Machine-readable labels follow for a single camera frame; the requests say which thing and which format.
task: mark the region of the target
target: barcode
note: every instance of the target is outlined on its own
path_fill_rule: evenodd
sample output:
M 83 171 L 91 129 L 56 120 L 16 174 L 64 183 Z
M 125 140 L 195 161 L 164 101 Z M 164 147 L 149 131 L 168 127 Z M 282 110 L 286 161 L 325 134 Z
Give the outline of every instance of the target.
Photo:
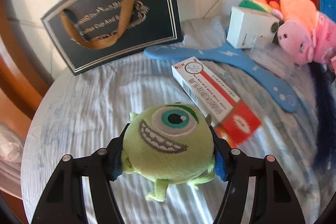
M 187 92 L 187 94 L 189 95 L 189 97 L 196 104 L 197 97 L 196 97 L 196 94 L 193 92 L 193 90 L 183 80 L 182 80 L 182 86 L 183 86 L 183 89 L 185 90 L 185 92 Z

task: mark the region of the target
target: black gift bag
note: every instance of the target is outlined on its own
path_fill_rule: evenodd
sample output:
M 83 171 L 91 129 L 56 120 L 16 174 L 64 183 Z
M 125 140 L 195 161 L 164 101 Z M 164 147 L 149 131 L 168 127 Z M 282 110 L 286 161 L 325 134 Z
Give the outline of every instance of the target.
M 176 0 L 62 0 L 42 22 L 75 75 L 183 39 Z

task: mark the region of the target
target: green eyebrow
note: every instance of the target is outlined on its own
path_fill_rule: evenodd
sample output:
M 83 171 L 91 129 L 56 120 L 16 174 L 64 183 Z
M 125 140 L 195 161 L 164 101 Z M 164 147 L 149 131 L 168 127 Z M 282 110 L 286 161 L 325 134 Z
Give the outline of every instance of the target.
M 185 105 L 168 105 L 168 106 L 174 106 L 174 107 L 179 107 L 179 108 L 183 108 L 184 110 L 188 111 L 196 120 L 197 123 L 198 122 L 198 117 L 196 115 L 196 113 L 188 106 L 185 106 Z

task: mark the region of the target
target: one-eyed monster plush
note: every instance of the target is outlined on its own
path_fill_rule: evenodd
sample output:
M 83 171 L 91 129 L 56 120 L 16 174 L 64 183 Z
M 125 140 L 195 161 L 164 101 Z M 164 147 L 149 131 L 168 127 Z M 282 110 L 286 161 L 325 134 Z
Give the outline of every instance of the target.
M 197 189 L 198 184 L 215 177 L 210 117 L 204 118 L 194 106 L 180 103 L 151 107 L 130 116 L 121 153 L 122 169 L 154 182 L 154 193 L 149 193 L 147 200 L 164 201 L 169 184 L 187 182 Z

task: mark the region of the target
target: plastic package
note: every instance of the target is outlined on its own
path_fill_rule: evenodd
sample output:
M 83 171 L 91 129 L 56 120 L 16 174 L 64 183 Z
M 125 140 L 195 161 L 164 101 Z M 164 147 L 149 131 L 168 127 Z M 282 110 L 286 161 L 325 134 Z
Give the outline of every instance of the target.
M 0 122 L 0 157 L 4 161 L 21 162 L 23 147 L 16 134 Z
M 284 80 L 288 79 L 294 70 L 293 57 L 263 37 L 255 38 L 250 58 Z

